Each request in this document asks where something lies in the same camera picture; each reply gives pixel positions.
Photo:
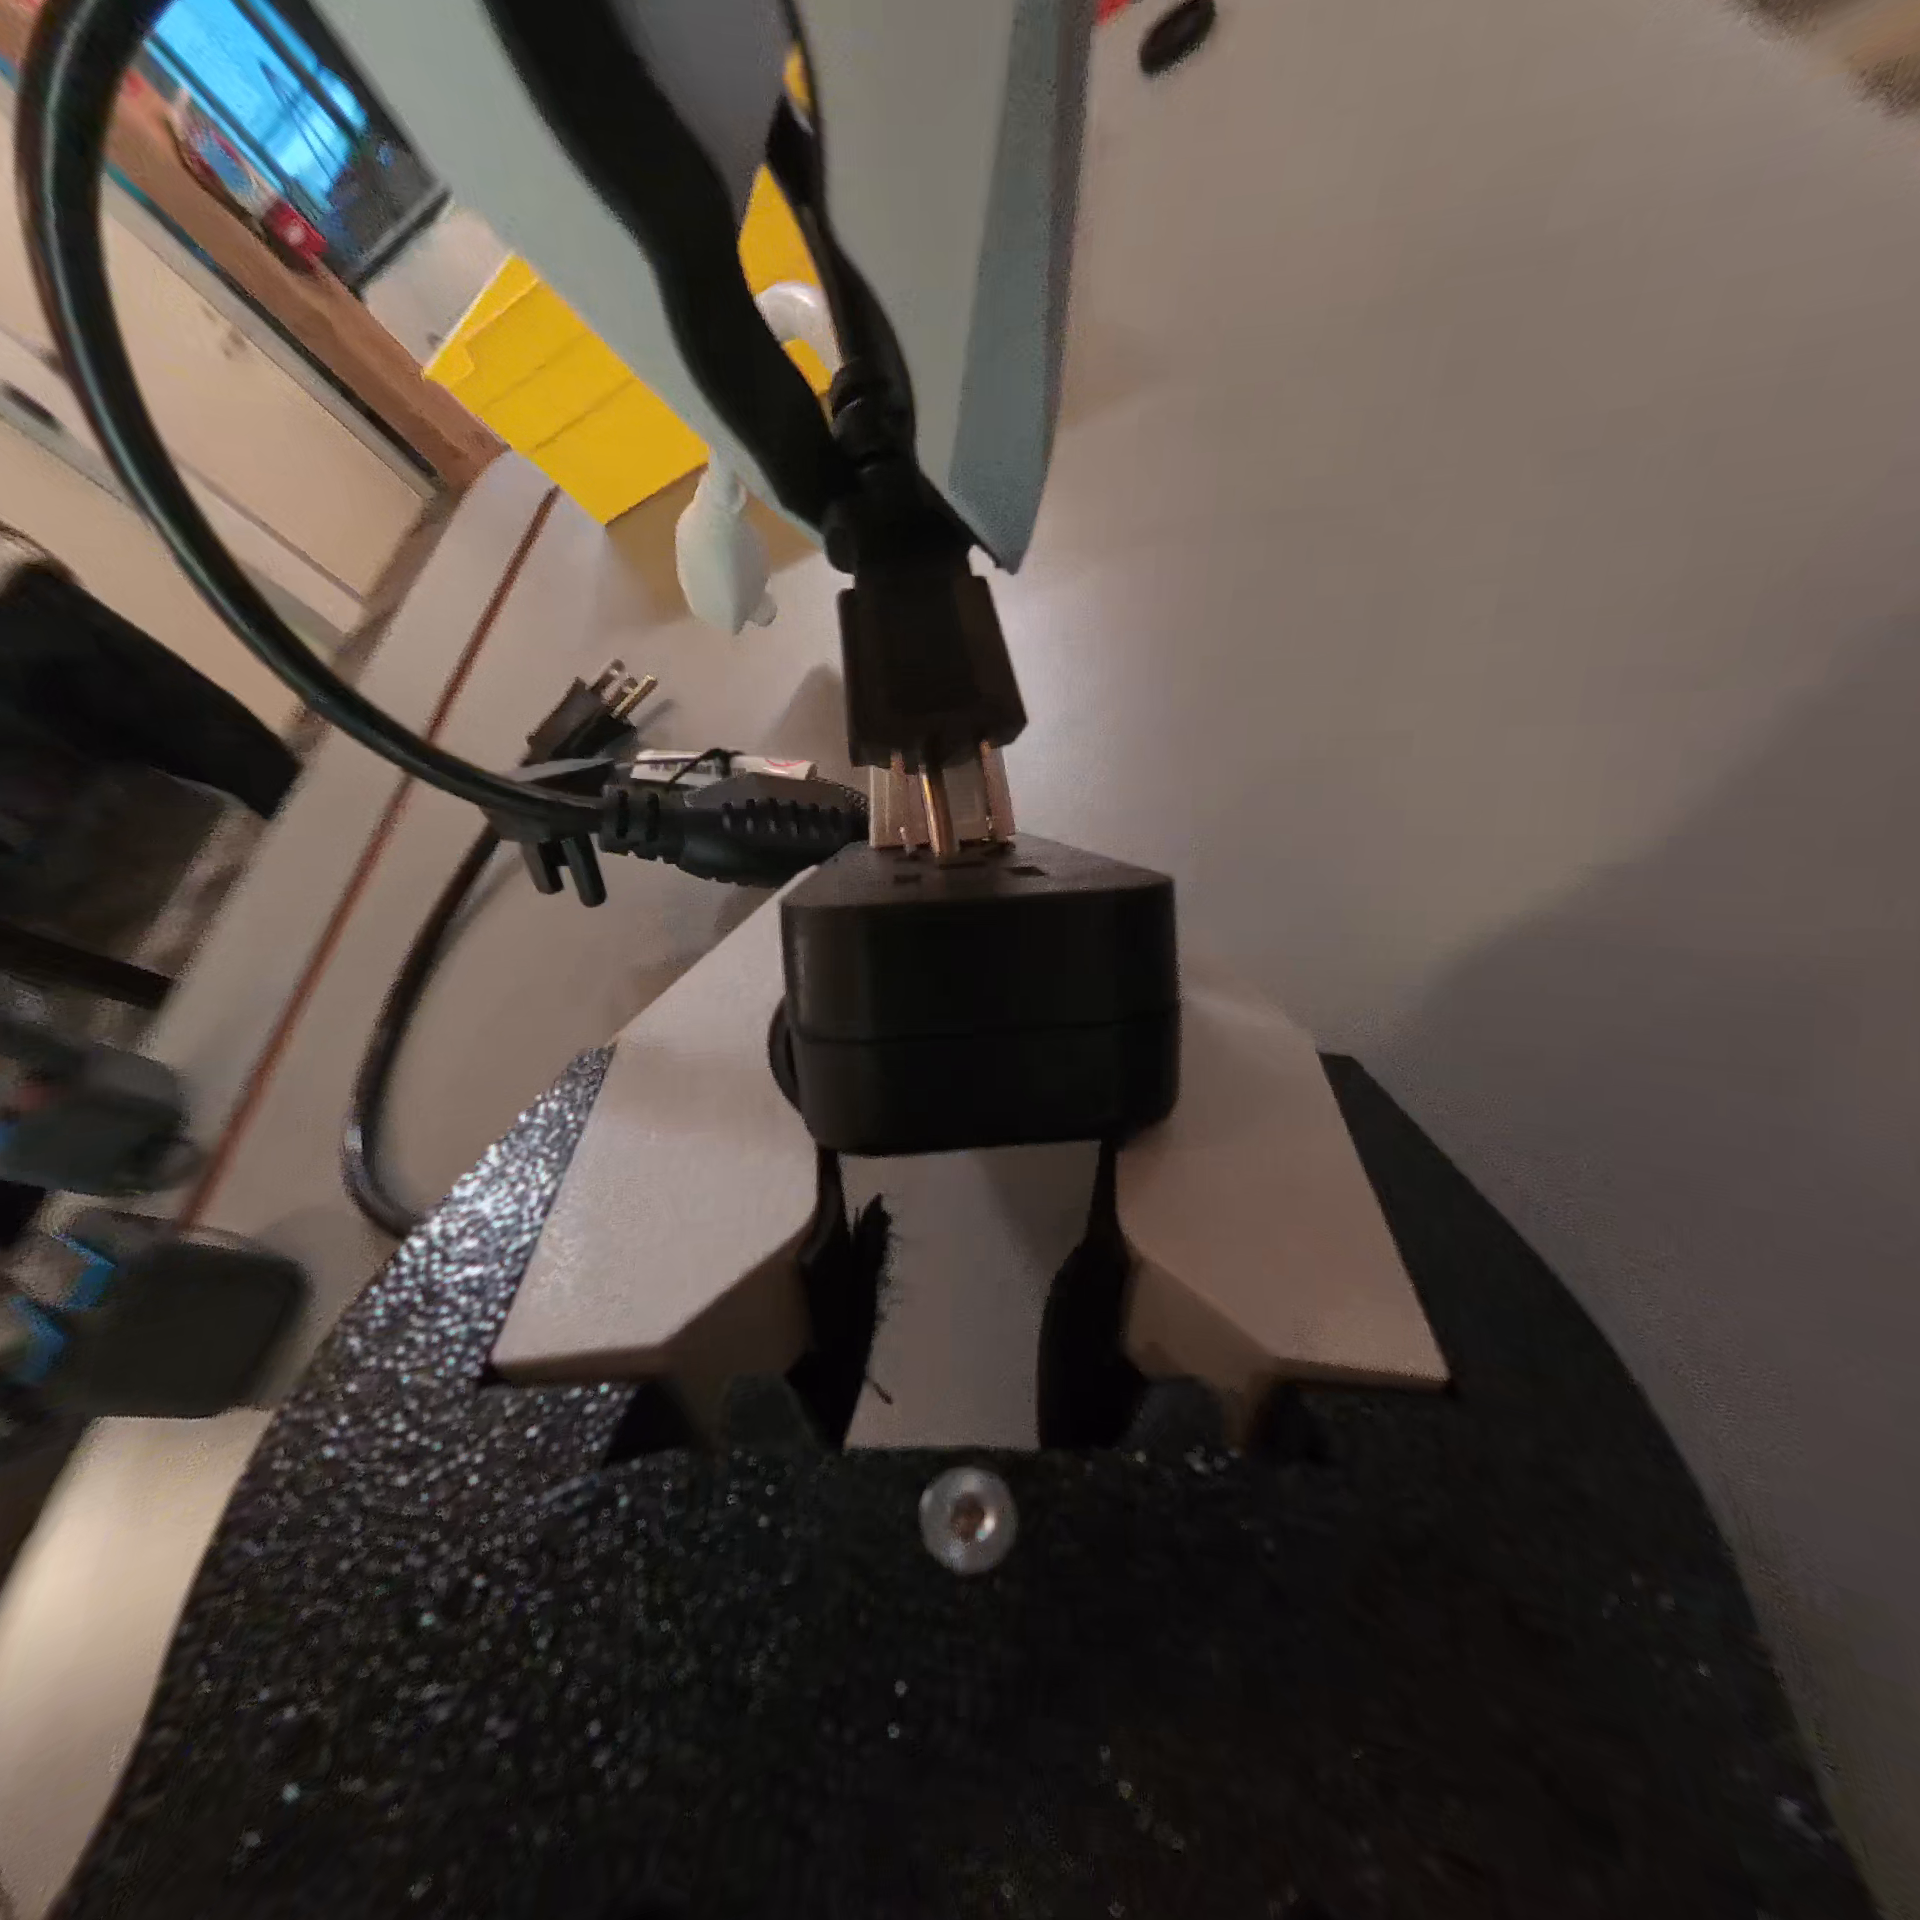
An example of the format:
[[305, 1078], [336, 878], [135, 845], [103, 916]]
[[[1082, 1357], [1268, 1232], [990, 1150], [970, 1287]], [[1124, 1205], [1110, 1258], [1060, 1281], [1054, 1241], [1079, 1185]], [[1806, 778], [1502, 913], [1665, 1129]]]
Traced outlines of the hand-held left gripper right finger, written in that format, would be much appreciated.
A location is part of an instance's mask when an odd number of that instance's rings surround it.
[[1311, 1392], [1441, 1393], [1442, 1344], [1312, 1038], [1184, 976], [1170, 1112], [1104, 1143], [1042, 1312], [1042, 1449], [1311, 1453]]

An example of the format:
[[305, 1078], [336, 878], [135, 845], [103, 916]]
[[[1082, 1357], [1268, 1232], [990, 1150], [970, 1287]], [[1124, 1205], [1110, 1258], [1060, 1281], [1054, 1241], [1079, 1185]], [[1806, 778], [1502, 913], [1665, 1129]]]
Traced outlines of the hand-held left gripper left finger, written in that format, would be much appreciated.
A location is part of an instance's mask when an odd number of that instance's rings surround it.
[[636, 1384], [721, 1437], [770, 1383], [827, 1449], [872, 1388], [894, 1220], [778, 1084], [779, 904], [617, 1036], [491, 1351], [505, 1384]]

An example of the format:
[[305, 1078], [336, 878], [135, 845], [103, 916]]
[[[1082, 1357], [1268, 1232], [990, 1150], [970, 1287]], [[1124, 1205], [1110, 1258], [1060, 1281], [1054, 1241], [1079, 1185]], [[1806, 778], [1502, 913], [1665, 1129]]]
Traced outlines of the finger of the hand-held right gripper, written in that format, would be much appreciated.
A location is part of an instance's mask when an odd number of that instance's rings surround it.
[[326, 5], [432, 164], [775, 504], [854, 569], [848, 461], [738, 249], [794, 49], [856, 73], [862, 5]]
[[666, 9], [666, 95], [716, 159], [734, 215], [775, 172], [778, 104], [811, 137], [779, 194], [811, 194], [815, 277], [881, 334], [856, 344], [827, 292], [803, 328], [838, 365], [888, 367], [919, 468], [1007, 570], [1032, 545], [1064, 405], [1096, 6], [854, 2]]

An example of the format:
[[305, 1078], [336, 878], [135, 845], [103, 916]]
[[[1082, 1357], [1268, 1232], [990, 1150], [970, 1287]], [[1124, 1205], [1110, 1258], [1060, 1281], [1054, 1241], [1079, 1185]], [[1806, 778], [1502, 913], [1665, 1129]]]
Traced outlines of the large window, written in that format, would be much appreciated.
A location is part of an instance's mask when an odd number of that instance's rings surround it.
[[135, 73], [187, 158], [241, 207], [361, 292], [447, 209], [448, 190], [310, 2], [161, 5]]

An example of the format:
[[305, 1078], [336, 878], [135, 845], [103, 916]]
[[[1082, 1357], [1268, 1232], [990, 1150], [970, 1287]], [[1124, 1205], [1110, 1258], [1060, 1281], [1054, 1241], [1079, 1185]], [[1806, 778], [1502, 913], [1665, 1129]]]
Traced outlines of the yellow plastic bin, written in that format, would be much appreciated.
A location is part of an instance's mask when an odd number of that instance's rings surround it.
[[706, 439], [521, 255], [494, 272], [424, 375], [600, 524], [710, 456]]

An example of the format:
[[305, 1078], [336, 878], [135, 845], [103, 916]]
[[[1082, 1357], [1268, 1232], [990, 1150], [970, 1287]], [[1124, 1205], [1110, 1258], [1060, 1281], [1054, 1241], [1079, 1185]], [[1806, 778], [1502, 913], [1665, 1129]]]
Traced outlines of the black battery charger case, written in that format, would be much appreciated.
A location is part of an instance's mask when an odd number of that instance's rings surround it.
[[91, 1209], [4, 1265], [4, 1414], [199, 1422], [252, 1406], [310, 1302], [297, 1258]]

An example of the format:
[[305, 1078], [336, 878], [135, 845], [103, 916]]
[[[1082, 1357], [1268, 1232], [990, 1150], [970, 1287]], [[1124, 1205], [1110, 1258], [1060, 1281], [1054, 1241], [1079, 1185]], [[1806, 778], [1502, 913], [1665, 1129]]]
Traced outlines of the grey charger case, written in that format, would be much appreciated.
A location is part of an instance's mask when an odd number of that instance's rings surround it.
[[8, 1030], [3, 1178], [48, 1192], [163, 1192], [196, 1166], [184, 1078], [106, 1042]]

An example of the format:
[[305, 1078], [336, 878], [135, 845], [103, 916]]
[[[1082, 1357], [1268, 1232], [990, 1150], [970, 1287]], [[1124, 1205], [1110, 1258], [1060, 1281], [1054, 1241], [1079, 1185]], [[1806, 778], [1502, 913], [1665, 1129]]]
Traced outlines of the black box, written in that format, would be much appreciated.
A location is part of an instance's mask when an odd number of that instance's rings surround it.
[[302, 758], [248, 704], [4, 528], [4, 924], [124, 968], [199, 844], [195, 788], [271, 823]]

